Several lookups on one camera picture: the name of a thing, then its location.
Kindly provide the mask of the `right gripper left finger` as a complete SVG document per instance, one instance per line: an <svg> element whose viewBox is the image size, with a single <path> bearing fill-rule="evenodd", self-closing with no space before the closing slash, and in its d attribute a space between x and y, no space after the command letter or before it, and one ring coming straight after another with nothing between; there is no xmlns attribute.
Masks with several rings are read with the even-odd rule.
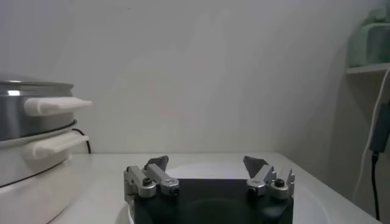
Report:
<svg viewBox="0 0 390 224"><path fill-rule="evenodd" d="M158 190L163 195L178 196L179 180L165 172L168 161L169 157L165 155L149 159L142 169L128 166L123 173L125 200L130 197L152 198Z"/></svg>

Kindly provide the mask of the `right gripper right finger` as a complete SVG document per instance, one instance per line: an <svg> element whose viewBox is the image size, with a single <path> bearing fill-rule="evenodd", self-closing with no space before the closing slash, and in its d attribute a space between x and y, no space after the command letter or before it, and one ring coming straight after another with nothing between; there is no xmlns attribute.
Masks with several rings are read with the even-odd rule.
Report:
<svg viewBox="0 0 390 224"><path fill-rule="evenodd" d="M264 159L244 156L243 163L250 178L246 181L248 192L255 197L268 194L276 200L287 200L294 196L295 175L292 169L277 172Z"/></svg>

